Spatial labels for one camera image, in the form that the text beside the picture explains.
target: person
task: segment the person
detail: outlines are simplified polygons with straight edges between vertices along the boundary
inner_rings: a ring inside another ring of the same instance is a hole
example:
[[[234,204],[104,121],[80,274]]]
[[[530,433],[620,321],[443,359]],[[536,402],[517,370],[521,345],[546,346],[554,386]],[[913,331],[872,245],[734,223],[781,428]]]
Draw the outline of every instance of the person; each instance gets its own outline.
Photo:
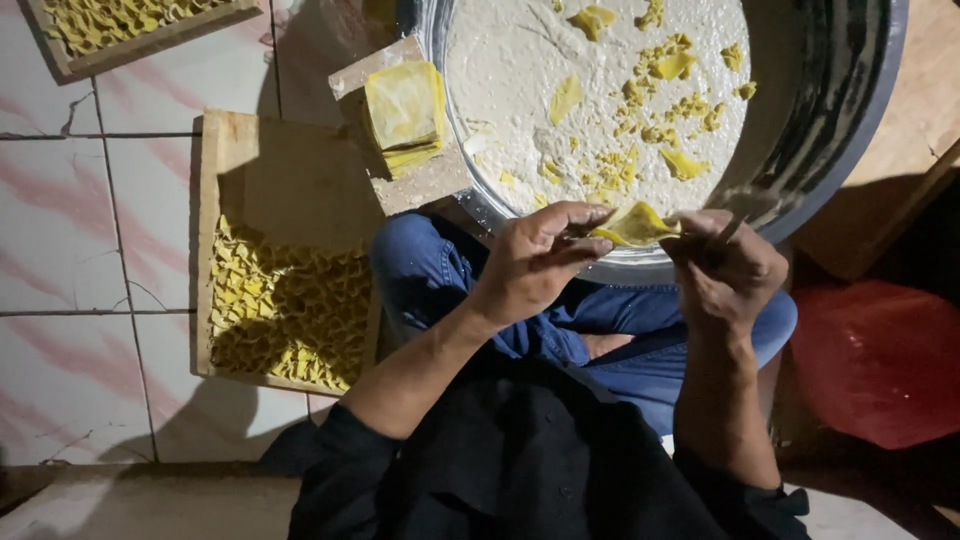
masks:
[[[757,395],[796,323],[786,260],[747,226],[709,244],[731,217],[704,210],[661,243],[678,285],[573,280],[610,213],[556,203],[489,251],[387,222],[371,266],[410,339],[300,449],[291,540],[807,538]]]

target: forearm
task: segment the forearm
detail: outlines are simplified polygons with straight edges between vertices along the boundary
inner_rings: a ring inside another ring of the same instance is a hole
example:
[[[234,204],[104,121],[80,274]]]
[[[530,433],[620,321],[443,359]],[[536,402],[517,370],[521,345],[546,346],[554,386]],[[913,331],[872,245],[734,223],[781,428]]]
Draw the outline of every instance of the forearm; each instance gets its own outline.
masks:
[[[340,404],[372,430],[405,439],[467,361],[499,330],[478,314],[468,297],[364,375]]]
[[[692,331],[684,384],[674,412],[674,440],[708,467],[761,488],[780,486],[780,471],[760,413],[756,355],[744,337]]]

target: red plastic bag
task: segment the red plastic bag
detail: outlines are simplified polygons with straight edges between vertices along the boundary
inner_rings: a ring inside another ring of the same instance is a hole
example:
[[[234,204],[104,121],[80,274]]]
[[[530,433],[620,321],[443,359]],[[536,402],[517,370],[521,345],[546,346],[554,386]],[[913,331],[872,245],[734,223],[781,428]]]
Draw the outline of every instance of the red plastic bag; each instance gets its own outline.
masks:
[[[876,281],[793,296],[798,381],[823,422],[888,450],[960,430],[960,309]]]

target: black shirt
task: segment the black shirt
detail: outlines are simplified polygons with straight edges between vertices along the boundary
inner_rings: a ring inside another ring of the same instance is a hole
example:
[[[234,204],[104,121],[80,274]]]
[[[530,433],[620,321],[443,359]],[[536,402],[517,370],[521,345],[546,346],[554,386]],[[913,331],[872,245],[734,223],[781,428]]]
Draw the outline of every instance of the black shirt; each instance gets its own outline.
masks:
[[[742,485],[682,447],[671,459],[582,370],[490,348],[406,441],[338,405],[291,431],[268,452],[297,447],[309,466],[291,540],[807,538],[803,490]]]

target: wooden board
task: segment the wooden board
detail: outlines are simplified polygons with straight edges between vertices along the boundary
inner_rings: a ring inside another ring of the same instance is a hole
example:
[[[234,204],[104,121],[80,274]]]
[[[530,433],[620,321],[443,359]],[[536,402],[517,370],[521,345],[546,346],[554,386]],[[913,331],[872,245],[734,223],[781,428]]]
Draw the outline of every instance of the wooden board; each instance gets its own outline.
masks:
[[[61,39],[48,37],[42,33],[42,29],[53,23],[50,15],[43,10],[43,0],[21,1],[25,1],[29,7],[35,32],[40,31],[42,35],[38,41],[40,47],[46,49],[43,51],[43,56],[51,64],[50,69],[54,79],[60,84],[104,73],[114,67],[139,60],[263,13],[257,5],[257,0],[233,0],[228,4],[221,4],[207,12],[184,18],[133,39],[73,58]]]
[[[192,371],[250,384],[340,395],[339,388],[242,374],[212,364],[210,269],[220,215],[263,233],[272,243],[316,247],[332,254],[369,245],[384,215],[359,151],[329,128],[253,114],[204,112],[198,218],[197,332]],[[362,359],[376,355],[381,303],[374,291]]]
[[[900,73],[874,140],[843,187],[794,234],[830,274],[856,280],[949,184],[960,160],[960,6],[910,0]]]
[[[330,89],[340,103],[350,136],[363,153],[370,183],[386,215],[417,209],[473,185],[467,161],[456,143],[453,127],[445,118],[445,145],[440,154],[399,179],[392,179],[383,156],[361,121],[366,107],[364,85],[371,74],[406,61],[423,60],[414,36],[406,37],[330,76]]]

